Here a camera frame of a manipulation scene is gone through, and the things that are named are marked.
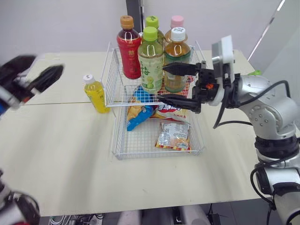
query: green bottle cap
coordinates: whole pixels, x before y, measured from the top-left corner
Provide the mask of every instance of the green bottle cap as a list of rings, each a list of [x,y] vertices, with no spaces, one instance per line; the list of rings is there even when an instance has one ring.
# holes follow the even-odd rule
[[[250,74],[248,74],[248,75],[261,75],[262,73],[261,73],[261,71],[260,70],[255,70],[254,72],[252,72],[252,73],[250,73]]]
[[[146,18],[146,27],[155,27],[156,29],[158,29],[158,17],[154,15],[148,16]]]
[[[155,41],[158,38],[158,30],[155,27],[145,27],[142,37],[146,41]]]

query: yellow drink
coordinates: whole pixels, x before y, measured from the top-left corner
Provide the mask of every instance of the yellow drink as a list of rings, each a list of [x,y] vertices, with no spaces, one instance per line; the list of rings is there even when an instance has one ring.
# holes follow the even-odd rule
[[[85,75],[83,81],[86,83],[84,91],[90,98],[95,109],[99,113],[108,113],[110,108],[105,106],[105,96],[102,84],[96,81],[92,75]]]

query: red bottle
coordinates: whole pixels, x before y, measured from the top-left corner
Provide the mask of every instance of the red bottle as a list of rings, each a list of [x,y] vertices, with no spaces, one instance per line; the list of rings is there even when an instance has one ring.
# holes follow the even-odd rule
[[[129,79],[137,79],[141,76],[141,68],[137,49],[141,44],[141,37],[133,29],[133,18],[129,15],[121,16],[121,30],[117,36],[117,42],[121,52],[124,75]]]

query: blue snack bag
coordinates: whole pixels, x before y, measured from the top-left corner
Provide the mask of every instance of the blue snack bag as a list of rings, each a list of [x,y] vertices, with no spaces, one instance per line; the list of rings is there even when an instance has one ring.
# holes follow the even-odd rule
[[[153,102],[154,95],[149,94],[143,90],[141,86],[138,86],[133,94],[131,103],[147,103]],[[144,122],[150,116],[153,115],[154,106],[152,105],[134,105],[128,108],[127,112],[127,131],[133,130],[137,125]]]

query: pink bottle cap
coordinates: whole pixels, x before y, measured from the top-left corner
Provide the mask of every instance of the pink bottle cap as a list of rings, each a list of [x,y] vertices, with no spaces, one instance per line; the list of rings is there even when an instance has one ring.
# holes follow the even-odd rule
[[[183,27],[184,18],[181,15],[174,15],[171,18],[171,28]]]

